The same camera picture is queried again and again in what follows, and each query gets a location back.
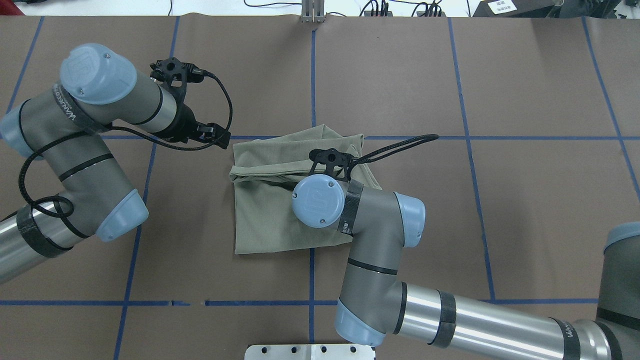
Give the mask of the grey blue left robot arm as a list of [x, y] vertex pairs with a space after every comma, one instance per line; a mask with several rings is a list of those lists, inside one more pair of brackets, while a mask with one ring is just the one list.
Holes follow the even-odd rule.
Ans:
[[18, 189], [25, 205], [1, 221], [1, 282], [6, 283], [97, 236], [125, 235], [149, 216], [141, 194], [103, 140], [129, 132], [172, 150], [226, 149], [227, 125], [201, 123], [185, 104], [188, 84], [211, 71], [176, 57], [138, 71], [98, 43], [73, 48], [50, 89], [5, 114], [1, 136], [25, 158]]

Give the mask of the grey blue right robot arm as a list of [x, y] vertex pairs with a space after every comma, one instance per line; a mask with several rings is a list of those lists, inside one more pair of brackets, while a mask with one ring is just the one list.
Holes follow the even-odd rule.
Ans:
[[378, 347], [398, 335], [500, 360], [639, 358], [638, 221], [608, 233], [595, 319], [571, 322], [510, 309], [508, 299], [453, 294], [451, 285], [402, 281], [402, 251], [425, 229], [418, 198], [313, 174], [295, 186], [292, 209], [308, 227], [350, 237], [334, 319], [347, 341]]

